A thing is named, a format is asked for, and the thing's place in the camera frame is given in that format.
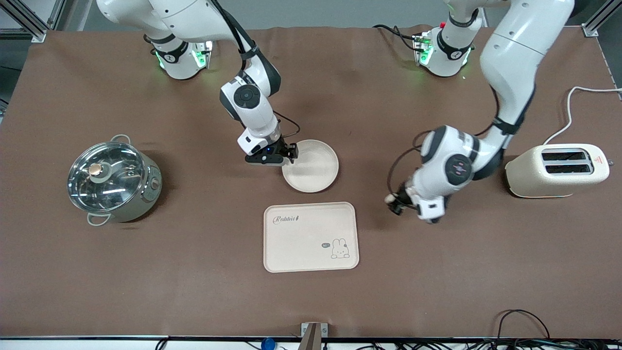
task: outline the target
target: lid knob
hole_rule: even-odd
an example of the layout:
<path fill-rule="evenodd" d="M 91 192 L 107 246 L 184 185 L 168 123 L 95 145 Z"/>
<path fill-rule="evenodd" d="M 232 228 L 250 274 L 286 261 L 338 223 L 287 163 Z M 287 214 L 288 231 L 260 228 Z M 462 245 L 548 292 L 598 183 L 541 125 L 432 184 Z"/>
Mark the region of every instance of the lid knob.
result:
<path fill-rule="evenodd" d="M 88 167 L 88 174 L 90 176 L 97 176 L 101 174 L 102 171 L 104 171 L 104 167 L 100 163 L 95 163 Z"/>

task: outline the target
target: white cord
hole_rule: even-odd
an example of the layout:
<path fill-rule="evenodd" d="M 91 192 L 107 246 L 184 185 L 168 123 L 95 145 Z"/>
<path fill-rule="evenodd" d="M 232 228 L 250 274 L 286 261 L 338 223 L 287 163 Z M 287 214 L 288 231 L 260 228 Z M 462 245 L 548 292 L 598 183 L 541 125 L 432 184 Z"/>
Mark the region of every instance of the white cord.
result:
<path fill-rule="evenodd" d="M 600 90 L 600 89 L 595 89 L 595 88 L 573 87 L 570 90 L 570 92 L 568 92 L 568 98 L 566 99 L 566 113 L 568 114 L 568 124 L 566 124 L 566 126 L 563 127 L 561 130 L 559 130 L 558 132 L 550 135 L 549 138 L 547 138 L 546 141 L 544 141 L 543 145 L 549 143 L 552 139 L 556 138 L 559 134 L 563 133 L 568 128 L 570 128 L 570 125 L 572 124 L 572 114 L 570 114 L 570 96 L 572 96 L 572 93 L 575 90 L 583 90 L 583 91 L 589 91 L 589 92 L 622 92 L 622 88 L 610 88 L 610 89 Z"/>

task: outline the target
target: blue round object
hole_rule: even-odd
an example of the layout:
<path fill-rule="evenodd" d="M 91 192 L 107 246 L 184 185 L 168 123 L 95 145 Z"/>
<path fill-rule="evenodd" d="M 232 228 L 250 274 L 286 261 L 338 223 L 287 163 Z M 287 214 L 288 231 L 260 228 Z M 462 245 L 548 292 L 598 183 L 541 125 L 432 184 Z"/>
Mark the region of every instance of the blue round object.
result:
<path fill-rule="evenodd" d="M 272 338 L 266 338 L 261 341 L 261 350 L 274 350 L 276 342 Z"/>

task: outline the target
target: white tray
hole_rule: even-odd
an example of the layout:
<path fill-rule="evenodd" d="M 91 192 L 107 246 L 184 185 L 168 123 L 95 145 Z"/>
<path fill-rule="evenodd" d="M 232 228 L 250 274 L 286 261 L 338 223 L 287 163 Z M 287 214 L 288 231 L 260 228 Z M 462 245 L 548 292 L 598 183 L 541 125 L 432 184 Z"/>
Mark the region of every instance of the white tray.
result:
<path fill-rule="evenodd" d="M 264 212 L 266 270 L 345 270 L 357 264 L 358 238 L 352 204 L 272 206 Z"/>

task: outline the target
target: stainless steel pot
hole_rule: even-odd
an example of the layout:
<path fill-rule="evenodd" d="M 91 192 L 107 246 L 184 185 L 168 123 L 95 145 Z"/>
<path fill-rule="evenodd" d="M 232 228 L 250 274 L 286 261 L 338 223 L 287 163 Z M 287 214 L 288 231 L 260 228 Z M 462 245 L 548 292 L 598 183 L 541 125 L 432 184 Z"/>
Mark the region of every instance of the stainless steel pot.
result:
<path fill-rule="evenodd" d="M 127 143 L 118 139 L 126 138 Z M 67 190 L 73 205 L 87 212 L 92 226 L 125 222 L 145 214 L 162 189 L 160 169 L 126 135 L 86 150 L 69 170 Z"/>

